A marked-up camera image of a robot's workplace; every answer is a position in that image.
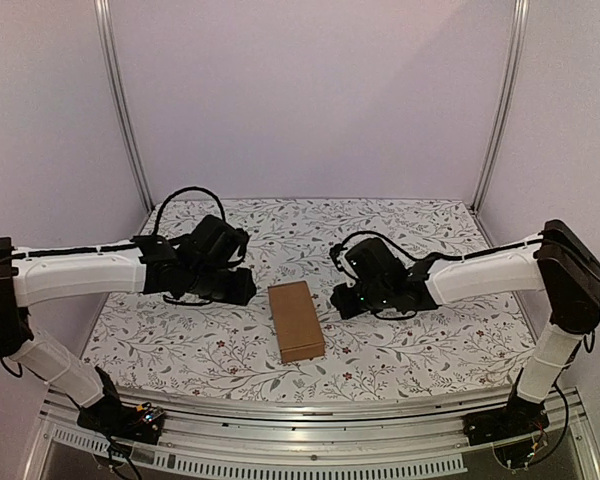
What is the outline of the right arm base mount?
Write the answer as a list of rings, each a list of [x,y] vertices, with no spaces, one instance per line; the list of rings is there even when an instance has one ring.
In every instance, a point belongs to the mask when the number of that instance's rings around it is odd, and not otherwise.
[[[511,394],[503,407],[462,417],[463,433],[471,446],[530,434],[549,426],[544,402],[533,403]]]

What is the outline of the brown cardboard box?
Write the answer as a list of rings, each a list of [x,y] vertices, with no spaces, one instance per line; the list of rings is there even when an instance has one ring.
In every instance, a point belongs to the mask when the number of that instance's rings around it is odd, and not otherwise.
[[[306,281],[268,288],[269,305],[283,364],[325,355],[325,340]]]

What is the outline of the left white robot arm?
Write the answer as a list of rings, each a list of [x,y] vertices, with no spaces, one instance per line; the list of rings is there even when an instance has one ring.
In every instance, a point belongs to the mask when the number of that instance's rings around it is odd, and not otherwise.
[[[0,359],[9,358],[62,390],[108,434],[128,412],[104,371],[85,364],[48,333],[30,326],[31,306],[104,293],[161,294],[172,304],[193,294],[199,305],[245,306],[255,296],[242,267],[248,234],[208,215],[185,235],[156,232],[109,245],[37,250],[0,238]]]

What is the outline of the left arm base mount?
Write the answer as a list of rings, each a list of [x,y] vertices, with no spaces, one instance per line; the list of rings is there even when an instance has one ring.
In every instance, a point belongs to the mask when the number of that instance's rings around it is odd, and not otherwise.
[[[124,405],[109,375],[99,367],[95,371],[103,383],[103,397],[90,407],[79,408],[77,425],[104,436],[157,445],[166,419],[165,410],[151,402]]]

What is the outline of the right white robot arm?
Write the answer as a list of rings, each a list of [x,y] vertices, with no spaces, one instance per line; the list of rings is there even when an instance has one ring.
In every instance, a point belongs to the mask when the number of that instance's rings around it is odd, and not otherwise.
[[[561,372],[572,362],[585,336],[600,324],[600,262],[562,221],[545,223],[540,233],[518,242],[450,255],[432,252],[412,257],[387,237],[363,232],[352,248],[339,243],[330,250],[340,272],[353,279],[334,287],[331,304],[348,320],[387,309],[406,320],[423,311],[470,297],[515,291],[542,291],[551,313],[536,347],[522,368],[511,403],[497,415],[497,427],[517,436],[532,424],[535,406],[547,397]]]

